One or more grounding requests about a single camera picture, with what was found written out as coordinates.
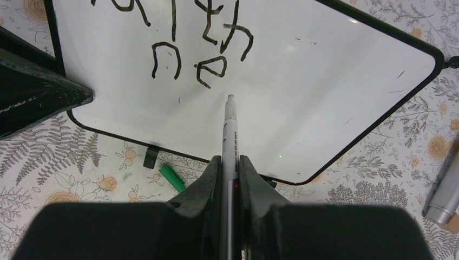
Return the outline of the small black-framed whiteboard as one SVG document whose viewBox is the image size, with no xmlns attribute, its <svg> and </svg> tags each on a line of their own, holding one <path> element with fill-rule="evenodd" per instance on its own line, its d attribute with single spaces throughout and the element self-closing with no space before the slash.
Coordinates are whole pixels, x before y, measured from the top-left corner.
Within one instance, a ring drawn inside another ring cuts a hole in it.
<svg viewBox="0 0 459 260">
<path fill-rule="evenodd" d="M 442 70 L 430 44 L 341 1 L 46 1 L 86 129 L 209 159 L 227 97 L 259 173 L 303 184 Z"/>
</svg>

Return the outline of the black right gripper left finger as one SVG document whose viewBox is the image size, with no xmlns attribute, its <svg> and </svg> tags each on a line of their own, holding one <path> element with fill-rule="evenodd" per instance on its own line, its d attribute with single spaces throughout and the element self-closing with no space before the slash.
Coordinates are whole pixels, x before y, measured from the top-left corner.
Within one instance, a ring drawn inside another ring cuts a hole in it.
<svg viewBox="0 0 459 260">
<path fill-rule="evenodd" d="M 220 259 L 221 157 L 167 202 L 52 203 L 13 259 Z"/>
</svg>

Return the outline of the black capped whiteboard marker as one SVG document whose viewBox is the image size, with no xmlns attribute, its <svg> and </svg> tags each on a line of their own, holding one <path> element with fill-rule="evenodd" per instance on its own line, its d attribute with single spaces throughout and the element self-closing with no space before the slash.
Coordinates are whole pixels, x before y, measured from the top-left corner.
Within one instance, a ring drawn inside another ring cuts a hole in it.
<svg viewBox="0 0 459 260">
<path fill-rule="evenodd" d="M 241 259 L 238 242 L 239 153 L 237 110 L 234 95 L 225 103 L 222 134 L 220 259 Z"/>
</svg>

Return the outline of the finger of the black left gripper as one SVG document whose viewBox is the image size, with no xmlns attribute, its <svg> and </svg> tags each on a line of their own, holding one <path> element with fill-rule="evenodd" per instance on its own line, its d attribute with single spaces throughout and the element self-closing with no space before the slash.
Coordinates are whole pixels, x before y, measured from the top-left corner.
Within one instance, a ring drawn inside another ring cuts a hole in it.
<svg viewBox="0 0 459 260">
<path fill-rule="evenodd" d="M 1 28 L 1 139 L 93 97 L 91 89 L 60 75 L 51 55 Z"/>
</svg>

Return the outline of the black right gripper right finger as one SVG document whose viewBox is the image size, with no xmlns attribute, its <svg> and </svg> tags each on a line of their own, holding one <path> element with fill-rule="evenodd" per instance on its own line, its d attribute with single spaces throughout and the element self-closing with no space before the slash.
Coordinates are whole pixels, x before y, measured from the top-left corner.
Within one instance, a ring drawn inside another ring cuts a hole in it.
<svg viewBox="0 0 459 260">
<path fill-rule="evenodd" d="M 245 155 L 239 174 L 246 259 L 432 259 L 403 209 L 292 203 Z"/>
</svg>

